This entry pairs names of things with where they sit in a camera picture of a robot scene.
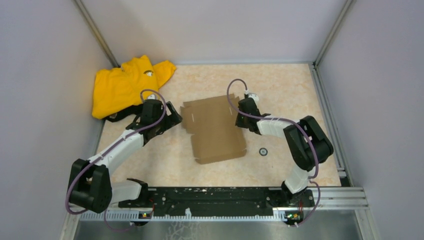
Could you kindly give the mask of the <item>brown cardboard box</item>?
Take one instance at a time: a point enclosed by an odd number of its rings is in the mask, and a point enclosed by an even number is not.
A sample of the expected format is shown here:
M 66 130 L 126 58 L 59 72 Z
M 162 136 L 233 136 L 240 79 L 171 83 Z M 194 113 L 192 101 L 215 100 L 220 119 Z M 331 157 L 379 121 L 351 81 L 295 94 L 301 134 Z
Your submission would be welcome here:
M 244 157 L 247 143 L 236 126 L 237 111 L 231 107 L 240 98 L 233 93 L 186 101 L 180 107 L 182 127 L 190 134 L 192 153 L 198 164 L 206 165 Z

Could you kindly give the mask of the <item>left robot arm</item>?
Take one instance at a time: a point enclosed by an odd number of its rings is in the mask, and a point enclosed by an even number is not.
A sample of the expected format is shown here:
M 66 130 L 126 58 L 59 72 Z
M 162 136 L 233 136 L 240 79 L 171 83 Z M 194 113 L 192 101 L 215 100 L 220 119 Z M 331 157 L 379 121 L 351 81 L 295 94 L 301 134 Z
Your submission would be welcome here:
M 128 178 L 112 183 L 111 176 L 137 150 L 182 120 L 170 101 L 145 100 L 137 107 L 134 120 L 113 143 L 89 159 L 74 161 L 66 206 L 73 204 L 94 213 L 103 213 L 112 204 L 146 206 L 150 200 L 146 182 Z

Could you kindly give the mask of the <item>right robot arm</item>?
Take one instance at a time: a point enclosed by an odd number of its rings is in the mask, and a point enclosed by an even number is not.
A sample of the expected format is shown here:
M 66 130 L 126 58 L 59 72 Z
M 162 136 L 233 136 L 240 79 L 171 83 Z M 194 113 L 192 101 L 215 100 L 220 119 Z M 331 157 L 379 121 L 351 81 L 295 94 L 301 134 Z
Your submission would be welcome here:
M 319 165 L 334 153 L 332 143 L 313 116 L 294 122 L 260 114 L 251 97 L 238 101 L 235 125 L 257 135 L 286 140 L 295 162 L 289 177 L 281 184 L 281 199 L 287 206 L 295 206 L 302 199 L 309 180 L 317 175 Z

